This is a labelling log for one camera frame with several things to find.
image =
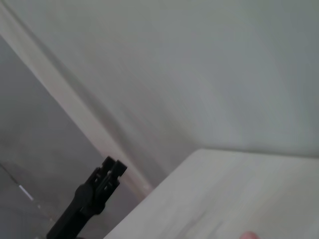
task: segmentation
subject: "white table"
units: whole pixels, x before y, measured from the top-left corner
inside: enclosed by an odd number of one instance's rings
[[[319,160],[199,150],[105,239],[319,236]]]

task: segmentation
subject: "black plastic object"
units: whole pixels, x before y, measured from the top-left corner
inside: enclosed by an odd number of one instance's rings
[[[47,239],[75,239],[94,215],[100,214],[105,203],[120,184],[118,178],[127,167],[107,157],[88,180],[75,191],[74,198],[59,220],[46,235]]]

